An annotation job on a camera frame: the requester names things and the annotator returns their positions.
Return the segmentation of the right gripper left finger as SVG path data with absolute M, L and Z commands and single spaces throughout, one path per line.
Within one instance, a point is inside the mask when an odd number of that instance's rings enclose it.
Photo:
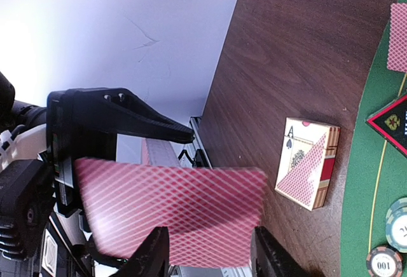
M 116 277 L 156 277 L 169 274 L 170 240 L 167 227 L 154 228 Z

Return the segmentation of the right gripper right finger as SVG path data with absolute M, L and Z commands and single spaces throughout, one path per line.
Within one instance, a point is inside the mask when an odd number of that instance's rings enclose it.
M 252 232 L 251 269 L 253 276 L 310 276 L 264 226 Z

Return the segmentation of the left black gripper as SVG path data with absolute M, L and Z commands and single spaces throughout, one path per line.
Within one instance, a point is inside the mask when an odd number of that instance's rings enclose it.
M 57 200 L 55 172 L 63 180 L 74 178 L 73 163 L 83 157 L 114 159 L 117 136 L 103 121 L 109 106 L 118 101 L 113 89 L 71 89 L 51 94 L 50 106 L 36 107 L 1 94 L 1 121 L 13 125 L 11 139 L 35 124 L 46 131 L 46 160 L 18 159 L 1 171 L 1 254 L 25 261 L 32 257 Z

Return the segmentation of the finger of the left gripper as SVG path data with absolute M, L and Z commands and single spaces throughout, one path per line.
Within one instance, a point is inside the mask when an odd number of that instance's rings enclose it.
M 125 88 L 101 88 L 95 108 L 97 127 L 149 139 L 189 144 L 194 139 L 191 128 L 170 119 Z

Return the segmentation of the red-backed card deck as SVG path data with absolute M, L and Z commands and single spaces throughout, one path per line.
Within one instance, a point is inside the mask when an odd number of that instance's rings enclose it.
M 99 252 L 128 258 L 166 227 L 170 262 L 222 268 L 248 265 L 267 177 L 258 168 L 183 168 L 81 158 L 74 164 Z

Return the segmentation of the hundred chip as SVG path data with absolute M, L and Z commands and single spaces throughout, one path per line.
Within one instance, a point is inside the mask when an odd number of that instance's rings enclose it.
M 403 273 L 403 258 L 390 247 L 377 246 L 369 251 L 366 267 L 370 276 L 400 277 Z

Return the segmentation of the green chips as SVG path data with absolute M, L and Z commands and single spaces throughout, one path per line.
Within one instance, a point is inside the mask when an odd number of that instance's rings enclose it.
M 406 230 L 406 198 L 400 198 L 387 210 L 385 234 L 388 244 L 401 253 L 406 253 Z

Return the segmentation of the dealt red-backed card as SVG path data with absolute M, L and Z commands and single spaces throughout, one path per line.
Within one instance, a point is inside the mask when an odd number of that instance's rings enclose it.
M 387 68 L 406 73 L 406 3 L 393 3 L 390 6 Z

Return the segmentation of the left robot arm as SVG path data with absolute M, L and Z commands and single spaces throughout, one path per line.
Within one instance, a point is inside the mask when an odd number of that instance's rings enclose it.
M 191 128 L 151 108 L 124 88 L 54 91 L 45 107 L 18 101 L 1 78 L 1 275 L 46 276 L 46 235 L 55 240 L 58 276 L 91 276 L 92 265 L 72 254 L 56 214 L 83 210 L 74 162 L 116 159 L 119 135 L 178 144 Z

